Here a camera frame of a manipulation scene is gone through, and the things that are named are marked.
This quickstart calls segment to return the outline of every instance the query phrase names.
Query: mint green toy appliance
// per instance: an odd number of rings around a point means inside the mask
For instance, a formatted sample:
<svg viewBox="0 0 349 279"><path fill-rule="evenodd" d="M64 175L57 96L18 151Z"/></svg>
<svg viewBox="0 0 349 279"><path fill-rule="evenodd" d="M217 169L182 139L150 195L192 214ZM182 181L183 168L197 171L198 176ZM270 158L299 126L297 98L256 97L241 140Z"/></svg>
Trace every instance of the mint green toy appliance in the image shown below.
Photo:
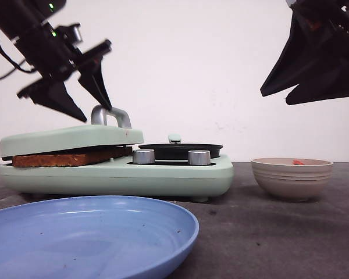
<svg viewBox="0 0 349 279"><path fill-rule="evenodd" d="M114 116L118 127L107 126L106 115ZM178 144L180 136L170 135L169 141ZM143 142L142 132L131 128L124 110L106 111L96 106L92 111L92 125L3 138L1 157L10 159L89 146L128 146ZM133 156L79 167L13 167L5 164L0 166L0 174L7 187L27 193L188 196L195 201L222 195L232 183L233 165L226 155L208 159L207 165L193 165L206 152L194 151L192 161L157 160L152 153L150 149L136 149ZM138 161L147 156L154 156L154 161Z"/></svg>

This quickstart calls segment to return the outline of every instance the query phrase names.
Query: white backdrop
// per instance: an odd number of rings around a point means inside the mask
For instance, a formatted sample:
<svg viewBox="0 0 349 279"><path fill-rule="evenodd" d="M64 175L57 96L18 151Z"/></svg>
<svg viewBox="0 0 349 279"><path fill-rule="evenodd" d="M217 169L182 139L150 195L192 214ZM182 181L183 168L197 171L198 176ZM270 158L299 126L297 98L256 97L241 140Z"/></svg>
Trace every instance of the white backdrop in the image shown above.
<svg viewBox="0 0 349 279"><path fill-rule="evenodd" d="M106 88L146 143L179 133L184 142L223 144L233 161L293 156L349 162L349 98L287 106L287 91L261 97L290 19L284 0L68 0L49 21L80 22L82 51L105 38L113 42L102 65ZM20 60L4 36L1 41ZM8 69L0 57L0 74ZM66 86L90 121L97 102L78 76ZM0 139L82 124L19 100L18 90L36 79L15 73L0 82Z"/></svg>

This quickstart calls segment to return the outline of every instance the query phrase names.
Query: dark tabletop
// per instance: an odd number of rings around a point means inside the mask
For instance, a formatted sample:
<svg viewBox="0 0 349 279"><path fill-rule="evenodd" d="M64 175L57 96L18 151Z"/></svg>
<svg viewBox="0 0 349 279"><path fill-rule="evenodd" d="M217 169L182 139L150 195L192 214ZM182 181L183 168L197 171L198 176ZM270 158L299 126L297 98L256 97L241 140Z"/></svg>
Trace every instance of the dark tabletop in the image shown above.
<svg viewBox="0 0 349 279"><path fill-rule="evenodd" d="M249 163L234 169L224 195L206 203L175 199L196 215L200 233L168 278L349 279L349 163L336 163L321 196L301 203L265 194ZM63 197L21 194L0 178L0 209Z"/></svg>

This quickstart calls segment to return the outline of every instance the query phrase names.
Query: beige bowl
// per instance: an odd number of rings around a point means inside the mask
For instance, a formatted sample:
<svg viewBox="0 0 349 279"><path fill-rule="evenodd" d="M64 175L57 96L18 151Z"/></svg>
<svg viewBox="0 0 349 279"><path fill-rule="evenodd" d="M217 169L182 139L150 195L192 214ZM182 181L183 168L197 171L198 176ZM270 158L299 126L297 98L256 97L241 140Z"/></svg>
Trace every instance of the beige bowl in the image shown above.
<svg viewBox="0 0 349 279"><path fill-rule="evenodd" d="M304 165L294 165L299 160ZM283 199L306 201L323 190L330 180L332 162L294 158L261 158L251 161L258 185Z"/></svg>

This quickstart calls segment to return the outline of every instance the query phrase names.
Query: blue plastic plate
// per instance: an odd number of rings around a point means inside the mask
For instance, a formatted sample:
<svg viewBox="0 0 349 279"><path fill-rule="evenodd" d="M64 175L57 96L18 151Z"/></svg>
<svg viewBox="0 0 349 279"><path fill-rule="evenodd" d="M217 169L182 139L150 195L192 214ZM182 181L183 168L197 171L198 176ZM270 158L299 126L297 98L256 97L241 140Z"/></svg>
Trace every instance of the blue plastic plate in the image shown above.
<svg viewBox="0 0 349 279"><path fill-rule="evenodd" d="M0 210L0 279L164 278L199 232L188 210L132 196L86 196Z"/></svg>

